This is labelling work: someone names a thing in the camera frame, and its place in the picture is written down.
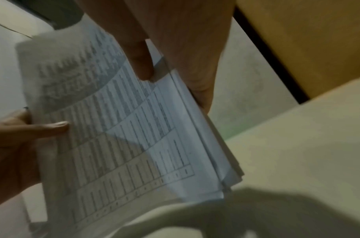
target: person's left hand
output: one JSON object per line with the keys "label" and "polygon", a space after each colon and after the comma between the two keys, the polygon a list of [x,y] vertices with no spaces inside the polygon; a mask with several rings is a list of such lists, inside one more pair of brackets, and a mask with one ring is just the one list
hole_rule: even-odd
{"label": "person's left hand", "polygon": [[69,129],[68,122],[30,125],[23,109],[0,121],[0,204],[40,182],[34,140],[57,136]]}

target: wooden furniture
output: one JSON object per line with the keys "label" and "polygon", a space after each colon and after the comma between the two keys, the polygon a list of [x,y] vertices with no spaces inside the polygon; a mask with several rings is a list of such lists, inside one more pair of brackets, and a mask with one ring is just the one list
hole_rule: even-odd
{"label": "wooden furniture", "polygon": [[237,5],[310,98],[360,77],[360,0]]}

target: printed page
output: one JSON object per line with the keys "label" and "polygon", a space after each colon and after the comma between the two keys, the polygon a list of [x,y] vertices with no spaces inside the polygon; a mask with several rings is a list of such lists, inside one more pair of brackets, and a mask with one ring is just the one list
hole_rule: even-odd
{"label": "printed page", "polygon": [[223,197],[168,69],[138,80],[88,17],[16,49],[34,122],[71,124],[38,147],[52,237],[102,237],[163,204]]}

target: black edge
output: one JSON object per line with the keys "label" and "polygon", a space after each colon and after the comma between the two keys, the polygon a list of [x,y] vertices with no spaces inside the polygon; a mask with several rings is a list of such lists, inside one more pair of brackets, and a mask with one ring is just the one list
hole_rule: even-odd
{"label": "black edge", "polygon": [[309,97],[296,83],[295,79],[291,76],[291,74],[287,71],[283,64],[273,54],[267,44],[261,39],[256,30],[251,26],[248,19],[238,9],[238,7],[235,7],[234,18],[238,22],[240,27],[243,29],[243,31],[245,31],[245,33],[248,35],[250,40],[257,47],[257,49],[260,51],[260,53],[263,55],[263,57],[267,60],[269,65],[273,68],[275,73],[282,80],[283,84],[287,87],[295,100],[299,104],[308,101]]}

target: hand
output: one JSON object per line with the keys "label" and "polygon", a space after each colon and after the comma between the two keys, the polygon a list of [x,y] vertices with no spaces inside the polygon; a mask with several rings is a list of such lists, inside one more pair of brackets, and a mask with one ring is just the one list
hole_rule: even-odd
{"label": "hand", "polygon": [[111,33],[136,75],[149,80],[154,68],[150,38],[178,70],[198,104],[208,112],[220,54],[227,41],[235,0],[77,0]]}
{"label": "hand", "polygon": [[0,204],[40,182],[34,140],[65,133],[68,122],[30,125],[28,110],[0,122]]}

